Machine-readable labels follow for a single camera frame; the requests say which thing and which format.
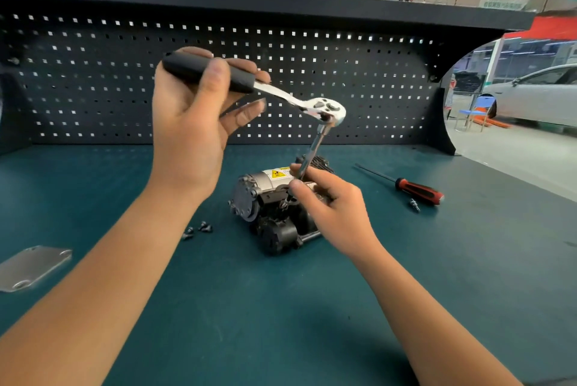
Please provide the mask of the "grey metal cover plate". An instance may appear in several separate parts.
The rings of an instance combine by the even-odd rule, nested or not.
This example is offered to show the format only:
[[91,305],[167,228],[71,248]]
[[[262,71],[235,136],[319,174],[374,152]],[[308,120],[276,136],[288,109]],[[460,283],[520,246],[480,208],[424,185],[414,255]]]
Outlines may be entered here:
[[72,256],[71,249],[41,245],[20,251],[0,262],[0,293],[14,293],[34,285]]

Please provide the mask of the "white car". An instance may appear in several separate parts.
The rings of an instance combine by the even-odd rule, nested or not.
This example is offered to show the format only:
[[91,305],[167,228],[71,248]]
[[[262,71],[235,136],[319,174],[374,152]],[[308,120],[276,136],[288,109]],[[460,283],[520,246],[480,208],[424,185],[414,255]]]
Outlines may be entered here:
[[577,63],[542,69],[481,91],[493,97],[489,117],[506,117],[577,128]]

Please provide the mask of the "person's right forearm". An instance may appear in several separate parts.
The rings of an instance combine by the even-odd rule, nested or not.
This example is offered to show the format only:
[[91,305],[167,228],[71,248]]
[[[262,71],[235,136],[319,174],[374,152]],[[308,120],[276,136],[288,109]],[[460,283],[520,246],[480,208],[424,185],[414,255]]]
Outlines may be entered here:
[[420,386],[523,386],[374,235],[350,260],[369,284]]

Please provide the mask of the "black pegboard back panel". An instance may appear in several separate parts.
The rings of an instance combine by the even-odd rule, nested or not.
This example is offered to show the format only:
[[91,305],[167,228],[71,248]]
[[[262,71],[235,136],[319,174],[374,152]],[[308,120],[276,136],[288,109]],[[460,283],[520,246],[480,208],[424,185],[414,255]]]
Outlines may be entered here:
[[300,100],[347,111],[327,146],[428,145],[449,153],[445,75],[460,57],[453,26],[147,10],[70,0],[0,0],[0,96],[32,144],[152,142],[154,73],[201,47],[254,61]]

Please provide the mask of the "person's right hand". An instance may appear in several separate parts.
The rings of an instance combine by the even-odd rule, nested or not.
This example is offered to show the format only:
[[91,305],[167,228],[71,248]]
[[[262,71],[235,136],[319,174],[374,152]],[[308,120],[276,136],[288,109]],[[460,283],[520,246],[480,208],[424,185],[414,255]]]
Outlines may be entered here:
[[328,171],[309,167],[306,176],[329,197],[325,215],[312,216],[322,236],[355,262],[382,254],[384,248],[371,227],[361,190]]

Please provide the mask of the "red canopy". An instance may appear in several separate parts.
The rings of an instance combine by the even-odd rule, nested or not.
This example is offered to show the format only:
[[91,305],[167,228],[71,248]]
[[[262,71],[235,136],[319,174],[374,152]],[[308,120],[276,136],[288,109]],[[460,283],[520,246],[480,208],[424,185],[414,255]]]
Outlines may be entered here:
[[577,40],[577,17],[535,17],[529,30],[506,33],[503,39]]

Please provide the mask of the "person's left forearm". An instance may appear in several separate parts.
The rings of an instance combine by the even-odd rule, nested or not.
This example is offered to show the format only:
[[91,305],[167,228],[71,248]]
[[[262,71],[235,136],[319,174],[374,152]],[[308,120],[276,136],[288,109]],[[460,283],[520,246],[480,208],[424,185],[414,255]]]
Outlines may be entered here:
[[102,386],[214,179],[151,179],[85,257],[0,337],[0,386]]

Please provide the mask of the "black handled ratchet wrench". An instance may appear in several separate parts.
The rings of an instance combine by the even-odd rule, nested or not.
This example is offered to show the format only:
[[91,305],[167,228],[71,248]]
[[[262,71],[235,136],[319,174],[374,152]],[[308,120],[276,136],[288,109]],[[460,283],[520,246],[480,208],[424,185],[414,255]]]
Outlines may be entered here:
[[[188,82],[198,83],[208,66],[209,59],[185,52],[171,52],[162,59],[164,69],[177,78]],[[298,178],[303,179],[307,168],[317,153],[324,137],[329,131],[339,126],[346,117],[346,109],[336,100],[325,97],[300,100],[291,94],[270,84],[258,82],[256,76],[243,69],[232,67],[230,70],[229,88],[237,93],[252,94],[260,92],[283,100],[300,110],[302,114],[309,115],[319,121],[317,135],[312,142],[309,152],[301,163]]]

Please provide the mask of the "blue folding chair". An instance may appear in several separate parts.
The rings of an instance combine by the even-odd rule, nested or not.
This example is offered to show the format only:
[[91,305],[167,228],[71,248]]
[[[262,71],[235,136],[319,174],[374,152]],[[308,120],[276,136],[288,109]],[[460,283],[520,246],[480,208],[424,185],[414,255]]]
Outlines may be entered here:
[[468,109],[458,109],[455,118],[454,130],[464,132],[471,129],[475,118],[480,118],[480,133],[486,127],[489,110],[493,107],[495,98],[492,96],[478,96]]

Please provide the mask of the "person's left hand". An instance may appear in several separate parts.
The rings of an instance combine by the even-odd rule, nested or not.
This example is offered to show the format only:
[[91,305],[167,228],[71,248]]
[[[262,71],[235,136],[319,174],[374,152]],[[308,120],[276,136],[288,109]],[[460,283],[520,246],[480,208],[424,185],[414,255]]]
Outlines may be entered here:
[[[210,51],[198,47],[179,51],[214,59]],[[243,97],[242,93],[228,91],[216,124],[197,129],[191,123],[197,87],[168,73],[162,63],[157,65],[152,99],[154,160],[147,188],[159,189],[189,204],[200,204],[212,194],[228,137],[263,113],[267,105],[260,99],[227,112]]]

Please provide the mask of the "red black screwdriver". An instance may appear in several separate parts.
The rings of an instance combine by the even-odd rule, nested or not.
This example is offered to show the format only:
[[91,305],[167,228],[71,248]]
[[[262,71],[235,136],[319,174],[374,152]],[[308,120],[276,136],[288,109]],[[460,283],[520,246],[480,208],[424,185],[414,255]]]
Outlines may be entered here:
[[355,167],[360,168],[364,171],[372,173],[380,178],[387,179],[394,183],[395,189],[398,191],[407,193],[412,198],[416,198],[419,201],[422,201],[428,205],[439,206],[443,203],[445,199],[445,195],[427,185],[420,185],[411,181],[408,181],[405,178],[392,178],[388,175],[383,173],[379,173],[375,170],[366,168],[358,163],[355,164]]

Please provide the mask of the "grey black motor assembly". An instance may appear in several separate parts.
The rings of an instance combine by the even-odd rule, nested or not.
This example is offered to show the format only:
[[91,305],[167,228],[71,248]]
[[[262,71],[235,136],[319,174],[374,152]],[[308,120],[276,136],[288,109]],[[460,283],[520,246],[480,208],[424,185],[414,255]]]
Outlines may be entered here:
[[228,206],[249,224],[263,252],[278,256],[321,237],[313,218],[299,201],[289,202],[290,167],[246,173],[237,179]]

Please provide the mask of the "pale green hanging sign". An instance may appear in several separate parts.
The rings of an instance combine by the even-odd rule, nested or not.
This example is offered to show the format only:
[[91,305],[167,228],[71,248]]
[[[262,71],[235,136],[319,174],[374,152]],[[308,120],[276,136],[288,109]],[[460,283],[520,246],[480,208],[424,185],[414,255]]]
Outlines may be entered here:
[[492,10],[524,11],[530,0],[480,0],[478,7]]

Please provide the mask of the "orange floor ramp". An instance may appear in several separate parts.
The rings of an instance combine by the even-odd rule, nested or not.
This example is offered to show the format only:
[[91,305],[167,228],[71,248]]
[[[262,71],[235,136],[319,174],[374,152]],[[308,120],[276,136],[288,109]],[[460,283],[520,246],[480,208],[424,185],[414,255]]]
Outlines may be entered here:
[[485,118],[485,116],[473,116],[471,122],[481,126],[482,128],[499,127],[509,129],[512,127],[511,124],[490,118]]

